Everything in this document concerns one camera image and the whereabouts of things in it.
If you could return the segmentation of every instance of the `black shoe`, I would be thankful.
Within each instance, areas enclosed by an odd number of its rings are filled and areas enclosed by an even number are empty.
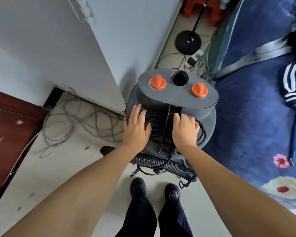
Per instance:
[[[181,191],[177,185],[172,183],[167,184],[164,194],[166,196],[166,200],[173,198],[177,199],[181,203]]]
[[[142,178],[136,178],[130,184],[130,195],[132,199],[146,196],[146,184]]]

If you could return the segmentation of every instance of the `forearm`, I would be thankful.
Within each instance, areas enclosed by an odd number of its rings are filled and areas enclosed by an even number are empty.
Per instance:
[[[197,147],[180,150],[232,236],[296,236],[296,215]]]
[[[122,172],[135,155],[121,146],[87,166],[43,200],[4,237],[91,236]]]

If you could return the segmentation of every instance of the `red plastic stool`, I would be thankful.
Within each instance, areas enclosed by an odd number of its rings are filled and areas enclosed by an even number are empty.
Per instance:
[[[194,4],[203,5],[206,0],[185,0],[181,9],[182,16],[190,18]],[[220,0],[209,0],[207,7],[213,9],[211,13],[209,24],[217,27],[222,19],[225,17],[225,10],[220,9]]]

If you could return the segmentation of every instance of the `floral blanket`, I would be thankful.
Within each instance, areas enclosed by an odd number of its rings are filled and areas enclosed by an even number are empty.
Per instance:
[[[224,68],[291,30],[295,0],[244,0],[217,63]],[[217,122],[203,150],[287,208],[296,209],[296,166],[290,166],[296,110],[280,95],[284,55],[245,66],[217,81]]]

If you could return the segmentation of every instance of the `hand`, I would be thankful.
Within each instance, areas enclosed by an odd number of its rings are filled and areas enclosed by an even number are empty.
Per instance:
[[[122,146],[130,148],[131,151],[138,154],[146,146],[151,133],[151,124],[148,123],[145,130],[146,110],[143,110],[140,115],[141,104],[134,106],[130,113],[128,124],[124,117],[124,136]]]
[[[194,117],[181,115],[178,113],[173,116],[173,131],[172,139],[175,146],[180,152],[187,146],[196,146],[197,133],[199,131],[199,124]]]

